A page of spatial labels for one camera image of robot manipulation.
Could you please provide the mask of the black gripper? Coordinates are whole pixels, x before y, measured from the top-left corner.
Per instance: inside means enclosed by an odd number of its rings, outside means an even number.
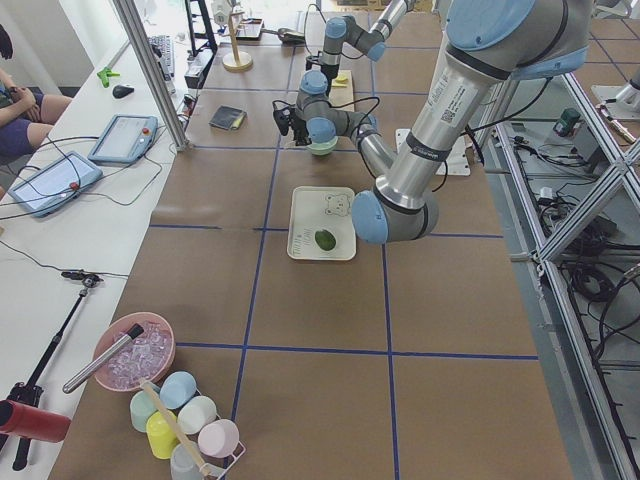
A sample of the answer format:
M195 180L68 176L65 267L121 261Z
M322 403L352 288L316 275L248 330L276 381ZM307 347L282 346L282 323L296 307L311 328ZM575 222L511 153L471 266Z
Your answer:
M306 122L296 114L294 104L289 104L284 100L274 100L272 102L273 119L280 134L286 137L289 131L293 132L293 139L296 146L308 145L308 131Z
M310 70L313 66L319 66L320 71L325 75L327 81L331 83L339 73L340 55L330 53L307 55L305 59L305 69Z

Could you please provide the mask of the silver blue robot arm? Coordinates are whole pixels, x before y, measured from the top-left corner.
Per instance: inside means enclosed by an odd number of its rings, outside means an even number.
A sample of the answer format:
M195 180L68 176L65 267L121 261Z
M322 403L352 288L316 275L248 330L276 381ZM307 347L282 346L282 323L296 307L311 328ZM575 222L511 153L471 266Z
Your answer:
M369 30L359 26L351 15L329 19L325 25L323 48L317 54L306 57L305 69L319 66L331 83L338 75L344 44L374 62L379 61L385 52L386 40L403 16L414 10L415 4L414 0L391 1Z
M413 7L391 2L370 30L351 16L330 19L322 50L308 59L317 67L304 73L295 104L273 113L280 133L300 145L351 139L376 177L355 196L352 222L356 235L374 244L419 239L435 227L438 208L428 183L493 85L571 72L587 57L589 1L454 1L428 99L405 142L392 150L369 115L335 108L328 94L343 46L379 60Z

